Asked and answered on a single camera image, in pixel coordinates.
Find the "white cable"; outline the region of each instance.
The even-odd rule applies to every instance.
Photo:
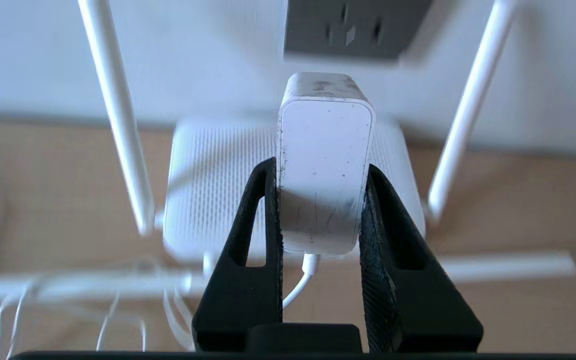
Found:
[[[131,266],[130,273],[131,274],[134,273],[135,269],[138,268],[140,265],[143,265],[143,264],[151,266],[151,271],[153,271],[154,274],[156,274],[157,276],[162,276],[166,272],[160,262],[158,262],[156,259],[148,258],[145,260],[140,260],[138,262],[135,262],[135,264],[133,264]],[[11,293],[11,294],[9,294],[9,296],[7,296],[1,302],[1,305],[0,305],[0,343],[1,343],[1,337],[2,337],[2,316],[3,316],[3,313],[8,307],[10,307],[11,305],[13,305],[15,303],[15,300],[17,300],[16,313],[14,315],[13,328],[11,331],[10,348],[9,348],[7,357],[11,357],[12,354],[14,353],[14,348],[16,346],[16,342],[18,339],[18,334],[17,334],[18,333],[18,326],[19,326],[19,320],[21,318],[21,311],[23,309],[23,306],[25,303],[28,302],[29,298],[31,301],[33,300],[32,299],[33,296],[32,296],[32,294],[30,294],[30,296],[29,296],[29,292],[34,291],[36,294],[36,292],[39,292],[40,290],[41,290],[41,283],[39,283],[39,281],[35,278],[33,280],[30,280],[28,282],[28,284],[26,285],[26,287],[23,288],[23,292],[22,292],[21,296],[19,296],[18,292]],[[173,333],[175,339],[179,342],[179,345],[183,346],[188,351],[194,351],[195,350],[194,340],[193,340],[193,337],[192,337],[192,334],[190,331],[190,329],[192,328],[192,317],[193,317],[192,313],[188,309],[188,306],[184,303],[178,290],[175,289],[174,294],[173,294],[173,302],[174,302],[176,309],[178,310],[181,317],[183,318],[186,327],[188,328],[188,330],[184,330],[182,328],[182,326],[179,325],[178,319],[174,315],[174,312],[173,312],[172,307],[170,305],[170,296],[169,296],[168,292],[164,291],[163,295],[164,295],[163,296],[164,297],[164,301],[163,301],[164,310],[166,311],[166,317],[167,317],[167,321],[168,321],[168,324],[170,326],[171,332]],[[110,309],[107,313],[101,312],[98,310],[87,309],[85,307],[81,307],[81,306],[78,306],[78,305],[75,305],[72,303],[67,303],[67,304],[49,303],[47,306],[48,306],[48,308],[51,308],[53,310],[58,310],[61,312],[70,313],[71,315],[73,315],[75,317],[100,322],[102,325],[101,325],[101,330],[99,332],[99,337],[97,339],[97,344],[96,344],[96,350],[98,350],[98,351],[100,351],[101,348],[103,347],[103,340],[105,338],[105,332],[107,330],[107,327],[108,327],[108,324],[110,323],[110,321],[120,321],[120,322],[129,323],[129,324],[136,324],[139,328],[139,332],[141,333],[141,351],[146,351],[146,348],[147,348],[146,322],[144,322],[144,319],[140,316],[126,315],[126,314],[122,314],[122,313],[118,312],[117,306],[119,304],[120,296],[121,296],[121,294],[119,294],[119,292],[117,292],[117,294],[115,295],[115,297],[112,301],[112,305],[110,305]]]
[[[164,312],[166,313],[166,319],[168,321],[168,325],[170,326],[170,331],[172,332],[172,335],[174,335],[174,338],[179,343],[179,345],[183,346],[183,348],[188,351],[195,351],[195,342],[193,340],[193,336],[190,334],[190,331],[183,330],[181,325],[179,325],[177,317],[175,316],[170,306],[170,297],[167,290],[164,290]],[[187,318],[184,319],[186,324],[190,324]]]
[[[286,309],[286,307],[288,307],[288,305],[290,305],[297,298],[297,296],[302,293],[308,282],[319,269],[320,259],[320,255],[313,255],[311,253],[305,253],[303,255],[303,264],[301,265],[303,276],[297,285],[295,285],[294,289],[292,289],[290,294],[288,294],[288,296],[283,299],[281,305],[284,309]]]
[[[10,332],[10,347],[8,349],[8,354],[6,358],[11,358],[15,351],[15,345],[17,344],[18,339],[17,329],[19,326],[19,319],[21,318],[21,310],[22,307],[24,306],[24,301],[26,301],[26,296],[28,295],[30,286],[31,284],[29,284],[28,287],[26,287],[26,289],[23,290],[23,294],[21,294],[18,303],[16,303],[16,312],[14,312],[14,320],[12,323],[12,330]]]
[[[103,319],[101,329],[99,330],[99,336],[96,338],[96,348],[94,348],[95,351],[101,351],[101,346],[104,342],[104,337],[106,336],[106,328],[108,327],[110,319],[115,316],[115,310],[117,310],[117,305],[119,304],[119,294],[120,292],[117,291],[117,294],[115,294],[114,299],[112,300],[112,304],[110,305],[110,310],[108,310],[108,315],[106,315]]]
[[[21,299],[25,298],[26,294],[27,294],[28,288],[26,287],[23,291],[22,297],[18,299],[18,305],[17,305],[17,314],[14,316],[15,319],[15,324],[13,325],[13,331],[16,332],[16,327],[17,324],[19,323],[19,317],[18,314],[20,312],[20,304],[22,303]],[[8,297],[6,297],[0,305],[0,342],[2,341],[2,316],[4,311],[7,309],[7,307],[11,306],[13,304],[13,301],[16,300],[17,296],[16,294],[10,294]],[[11,337],[11,348],[9,349],[9,353],[10,351],[12,351],[12,341],[13,338]]]

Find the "white wall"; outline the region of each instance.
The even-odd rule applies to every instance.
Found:
[[[115,0],[142,125],[194,114],[272,118],[297,71],[354,77],[412,137],[445,136],[492,3],[435,0],[396,64],[284,61],[285,0]],[[75,0],[0,0],[0,114],[105,121]],[[524,0],[473,143],[576,153],[576,0]]]

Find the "gray power outlet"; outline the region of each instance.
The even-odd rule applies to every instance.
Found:
[[[432,0],[289,0],[284,55],[395,60]]]

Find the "wooden surface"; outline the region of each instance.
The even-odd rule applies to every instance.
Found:
[[[165,196],[169,132],[142,131],[155,201]],[[410,148],[425,194],[438,149]],[[139,237],[108,129],[0,123],[0,272],[107,267],[167,259],[161,235]],[[445,218],[429,228],[437,255],[567,249],[576,261],[576,159],[471,153]],[[299,269],[286,269],[290,289]],[[484,352],[576,353],[576,277],[460,285],[485,328]],[[105,309],[108,304],[94,304]],[[180,351],[161,301],[122,301],[146,317],[148,348]],[[7,350],[13,310],[4,316]],[[364,331],[359,265],[324,262],[285,312],[287,321],[350,322]],[[94,349],[99,325],[29,306],[19,351]],[[107,349],[138,350],[134,329],[110,326]]]

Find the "charging cable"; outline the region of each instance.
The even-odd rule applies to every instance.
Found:
[[[303,264],[301,265],[303,276],[301,277],[301,280],[299,280],[297,285],[295,285],[294,289],[292,289],[290,294],[288,294],[288,296],[286,296],[283,299],[281,305],[283,306],[284,309],[286,309],[286,307],[290,305],[290,303],[292,303],[297,298],[297,296],[299,296],[299,294],[302,293],[302,291],[304,291],[306,284],[308,284],[313,275],[315,275],[317,270],[320,268],[320,259],[321,259],[320,255],[313,255],[312,253],[304,253]]]

